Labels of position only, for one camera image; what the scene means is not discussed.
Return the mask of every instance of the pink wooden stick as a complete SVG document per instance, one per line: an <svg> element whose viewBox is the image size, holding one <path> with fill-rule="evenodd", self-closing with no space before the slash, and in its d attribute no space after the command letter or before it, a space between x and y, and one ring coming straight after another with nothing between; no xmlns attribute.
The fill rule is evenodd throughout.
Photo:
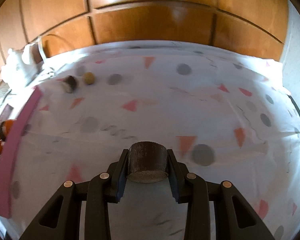
<svg viewBox="0 0 300 240"><path fill-rule="evenodd" d="M5 218L11 217L10 184L13 178L21 134L41 96L40 89L36 87L17 120L13 123L0 155L0 216Z"/></svg>

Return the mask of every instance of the dark brown cylinder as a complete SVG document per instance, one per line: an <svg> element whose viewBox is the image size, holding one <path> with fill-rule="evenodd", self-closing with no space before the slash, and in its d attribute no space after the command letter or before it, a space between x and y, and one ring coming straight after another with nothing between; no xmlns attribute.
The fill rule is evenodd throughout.
<svg viewBox="0 0 300 240"><path fill-rule="evenodd" d="M137 142L129 149L129 180L152 183L168 176L167 149L154 142Z"/></svg>

